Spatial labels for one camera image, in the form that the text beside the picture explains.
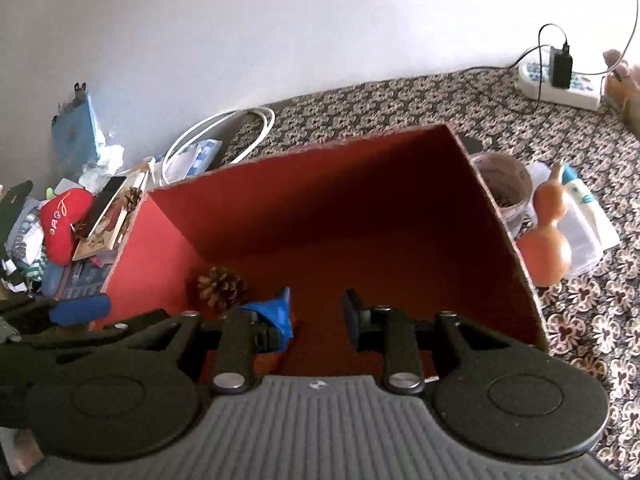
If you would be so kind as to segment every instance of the open cardboard box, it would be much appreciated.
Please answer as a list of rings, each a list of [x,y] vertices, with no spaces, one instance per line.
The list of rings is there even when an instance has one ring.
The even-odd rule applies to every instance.
[[[348,287],[367,305],[415,319],[453,310],[546,345],[518,253],[446,125],[309,146],[151,192],[105,283],[104,321],[206,310],[196,278],[212,265],[234,268],[254,301],[290,286],[299,325],[285,375],[380,373],[379,355],[351,349]]]

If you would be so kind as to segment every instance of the gourd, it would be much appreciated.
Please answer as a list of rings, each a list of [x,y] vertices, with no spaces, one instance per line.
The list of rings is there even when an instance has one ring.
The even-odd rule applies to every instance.
[[[538,225],[516,241],[531,281],[536,286],[551,286],[560,281],[571,265],[571,247],[558,230],[558,222],[568,210],[571,197],[561,183],[562,164],[555,163],[547,181],[533,194]]]

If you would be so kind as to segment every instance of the red plush toy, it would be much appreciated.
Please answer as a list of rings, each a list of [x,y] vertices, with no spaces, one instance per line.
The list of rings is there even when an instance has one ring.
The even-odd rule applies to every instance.
[[[71,225],[89,212],[94,196],[85,189],[69,189],[40,210],[44,244],[49,260],[59,265],[71,262],[76,241]]]

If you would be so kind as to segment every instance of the white power strip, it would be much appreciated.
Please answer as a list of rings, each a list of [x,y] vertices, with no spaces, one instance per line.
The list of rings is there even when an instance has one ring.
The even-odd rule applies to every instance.
[[[516,88],[526,97],[537,99],[539,84],[540,64],[522,63],[518,67]],[[549,82],[548,66],[543,65],[540,100],[587,110],[597,110],[600,107],[600,83],[572,72],[569,88],[555,88]]]

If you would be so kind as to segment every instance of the black power adapter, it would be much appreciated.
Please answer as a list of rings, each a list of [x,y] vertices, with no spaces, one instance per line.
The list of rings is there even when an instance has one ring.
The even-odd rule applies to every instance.
[[[574,60],[569,54],[569,44],[565,41],[562,50],[551,47],[549,51],[549,81],[556,88],[571,86],[571,72]]]

